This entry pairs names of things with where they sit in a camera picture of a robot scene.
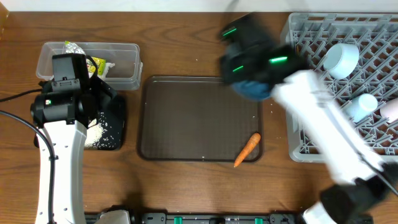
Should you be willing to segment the green yellow foil wrapper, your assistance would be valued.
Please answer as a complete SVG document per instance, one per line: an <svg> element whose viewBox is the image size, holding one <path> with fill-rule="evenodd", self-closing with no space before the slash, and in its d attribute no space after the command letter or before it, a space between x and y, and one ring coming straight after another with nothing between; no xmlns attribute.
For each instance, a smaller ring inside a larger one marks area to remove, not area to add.
<svg viewBox="0 0 398 224"><path fill-rule="evenodd" d="M64 42L64 52L66 54L83 54L86 55L86 52L79 47L76 43L65 41ZM109 63L106 62L105 59L92 57L94 63L90 60L86 60L87 69L89 77L92 77L95 72L97 72L97 76L100 78L105 78L109 69Z"/></svg>

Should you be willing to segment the white napkin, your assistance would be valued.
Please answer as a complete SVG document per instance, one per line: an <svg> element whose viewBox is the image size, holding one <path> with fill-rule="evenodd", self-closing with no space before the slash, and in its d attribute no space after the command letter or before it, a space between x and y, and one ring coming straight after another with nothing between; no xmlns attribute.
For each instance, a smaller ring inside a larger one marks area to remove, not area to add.
<svg viewBox="0 0 398 224"><path fill-rule="evenodd" d="M113 68L115 65L116 65L115 63L106 62L104 65L103 72L101 74L101 78L106 78L107 74L109 73L109 70Z"/></svg>

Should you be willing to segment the pile of white rice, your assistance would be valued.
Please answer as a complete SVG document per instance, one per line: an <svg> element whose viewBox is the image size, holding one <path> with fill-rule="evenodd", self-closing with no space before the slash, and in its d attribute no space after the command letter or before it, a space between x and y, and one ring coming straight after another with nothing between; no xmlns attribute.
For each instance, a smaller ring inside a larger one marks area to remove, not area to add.
<svg viewBox="0 0 398 224"><path fill-rule="evenodd" d="M85 148L99 149L105 148L109 141L105 134L108 132L108 123L103 119L94 119L87 129Z"/></svg>

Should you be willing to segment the orange carrot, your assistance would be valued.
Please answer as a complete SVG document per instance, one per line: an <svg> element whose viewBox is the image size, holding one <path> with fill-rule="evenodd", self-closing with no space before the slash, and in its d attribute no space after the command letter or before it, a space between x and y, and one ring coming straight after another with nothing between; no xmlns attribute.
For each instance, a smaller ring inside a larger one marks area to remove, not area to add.
<svg viewBox="0 0 398 224"><path fill-rule="evenodd" d="M239 166L245 158L254 150L254 148L259 144L261 140L261 135L259 133L254 133L243 147L239 155L234 161L234 167Z"/></svg>

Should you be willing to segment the light blue bowl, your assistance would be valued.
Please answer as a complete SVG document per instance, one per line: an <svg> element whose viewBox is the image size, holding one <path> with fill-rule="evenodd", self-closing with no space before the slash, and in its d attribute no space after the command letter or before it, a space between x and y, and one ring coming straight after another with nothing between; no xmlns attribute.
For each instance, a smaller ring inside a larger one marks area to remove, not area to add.
<svg viewBox="0 0 398 224"><path fill-rule="evenodd" d="M348 77L359 60L359 49L352 44L335 44L325 55L323 68L337 80Z"/></svg>

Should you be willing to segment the light blue cup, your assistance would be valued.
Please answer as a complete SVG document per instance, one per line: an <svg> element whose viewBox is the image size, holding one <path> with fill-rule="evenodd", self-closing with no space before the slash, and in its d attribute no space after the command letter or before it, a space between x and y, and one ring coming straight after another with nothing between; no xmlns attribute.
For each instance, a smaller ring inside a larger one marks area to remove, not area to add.
<svg viewBox="0 0 398 224"><path fill-rule="evenodd" d="M376 110L378 101L375 96L364 93L347 104L343 111L352 122L357 123Z"/></svg>

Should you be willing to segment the white pink cup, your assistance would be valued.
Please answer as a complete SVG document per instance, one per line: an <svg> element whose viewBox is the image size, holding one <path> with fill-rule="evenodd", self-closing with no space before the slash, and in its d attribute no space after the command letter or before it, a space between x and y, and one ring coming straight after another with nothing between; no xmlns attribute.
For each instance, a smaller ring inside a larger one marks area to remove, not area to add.
<svg viewBox="0 0 398 224"><path fill-rule="evenodd" d="M393 123L398 119L398 98L388 101L381 109L380 115L387 123Z"/></svg>

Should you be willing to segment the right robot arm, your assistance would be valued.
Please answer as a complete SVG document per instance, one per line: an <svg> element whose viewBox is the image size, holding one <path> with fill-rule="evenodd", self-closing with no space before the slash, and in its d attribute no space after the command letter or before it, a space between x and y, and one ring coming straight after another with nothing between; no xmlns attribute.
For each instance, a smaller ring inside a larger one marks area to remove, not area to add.
<svg viewBox="0 0 398 224"><path fill-rule="evenodd" d="M265 84L274 101L296 115L317 145L334 184L300 215L302 223L358 223L359 217L397 192L397 164L374 152L344 116L308 62L289 45L278 45L246 14L219 33L224 83Z"/></svg>

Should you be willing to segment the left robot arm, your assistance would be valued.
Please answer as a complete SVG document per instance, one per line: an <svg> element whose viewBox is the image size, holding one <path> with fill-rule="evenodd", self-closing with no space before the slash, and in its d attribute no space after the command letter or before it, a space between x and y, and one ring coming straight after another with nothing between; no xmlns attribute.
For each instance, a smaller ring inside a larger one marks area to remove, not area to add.
<svg viewBox="0 0 398 224"><path fill-rule="evenodd" d="M117 95L83 54L52 57L53 79L44 83L30 112L40 149L36 223L85 223L83 151L89 124Z"/></svg>

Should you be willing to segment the grey dishwasher rack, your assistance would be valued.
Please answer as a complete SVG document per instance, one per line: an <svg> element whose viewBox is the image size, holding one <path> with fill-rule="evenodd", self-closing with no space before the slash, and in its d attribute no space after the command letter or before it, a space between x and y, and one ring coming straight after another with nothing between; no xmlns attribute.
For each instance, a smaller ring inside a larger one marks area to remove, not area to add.
<svg viewBox="0 0 398 224"><path fill-rule="evenodd" d="M295 12L280 35L308 60L341 108L363 93L376 97L373 114L355 124L356 132L385 160L397 161L397 120L388 123L380 109L397 99L397 14L344 14ZM324 68L326 52L335 44L359 49L356 68L342 80ZM289 155L296 162L323 162L317 146L295 115L286 112Z"/></svg>

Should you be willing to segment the clear plastic bin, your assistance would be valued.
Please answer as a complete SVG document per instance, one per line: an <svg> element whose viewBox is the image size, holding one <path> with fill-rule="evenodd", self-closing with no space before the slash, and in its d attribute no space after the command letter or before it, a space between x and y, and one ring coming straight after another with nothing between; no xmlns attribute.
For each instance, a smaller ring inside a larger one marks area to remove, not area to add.
<svg viewBox="0 0 398 224"><path fill-rule="evenodd" d="M136 44L109 42L77 42L84 52L92 57L105 59L115 64L104 81L115 90L137 90L141 84L143 63L140 48ZM52 56L66 52L64 42L46 42L42 46L37 63L36 76L43 80L53 78Z"/></svg>

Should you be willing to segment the black rectangular tray bin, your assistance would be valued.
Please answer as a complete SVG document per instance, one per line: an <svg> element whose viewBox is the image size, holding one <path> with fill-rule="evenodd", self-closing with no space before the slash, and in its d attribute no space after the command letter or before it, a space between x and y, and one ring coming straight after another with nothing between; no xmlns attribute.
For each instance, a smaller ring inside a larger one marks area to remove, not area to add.
<svg viewBox="0 0 398 224"><path fill-rule="evenodd" d="M65 154L70 152L77 154L87 149L85 148L85 141L89 124L81 124L78 121L73 124L67 124L65 121L39 124L39 96L32 103L30 110L34 124L48 137L56 153ZM124 98L116 96L106 108L98 113L96 118L103 119L108 123L108 132L105 134L109 139L107 146L89 150L113 151L119 149L122 144L125 118L126 105Z"/></svg>

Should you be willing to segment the brown serving tray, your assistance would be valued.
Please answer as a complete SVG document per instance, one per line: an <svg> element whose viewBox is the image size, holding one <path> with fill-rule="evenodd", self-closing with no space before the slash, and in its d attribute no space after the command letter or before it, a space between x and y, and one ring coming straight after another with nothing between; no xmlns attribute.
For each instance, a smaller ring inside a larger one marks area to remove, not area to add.
<svg viewBox="0 0 398 224"><path fill-rule="evenodd" d="M262 105L220 78L153 76L143 86L137 152L145 160L234 162L255 133Z"/></svg>

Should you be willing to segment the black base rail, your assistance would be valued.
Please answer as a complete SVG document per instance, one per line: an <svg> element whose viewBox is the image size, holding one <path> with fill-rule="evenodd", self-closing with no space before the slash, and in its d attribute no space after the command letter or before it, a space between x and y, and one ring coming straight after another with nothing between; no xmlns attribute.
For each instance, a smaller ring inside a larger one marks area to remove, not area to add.
<svg viewBox="0 0 398 224"><path fill-rule="evenodd" d="M169 213L137 213L122 205L112 207L100 213L85 213L87 224L95 224L106 212L124 210L128 212L131 224L299 224L301 218L294 213L274 212L261 215L239 214L169 214Z"/></svg>

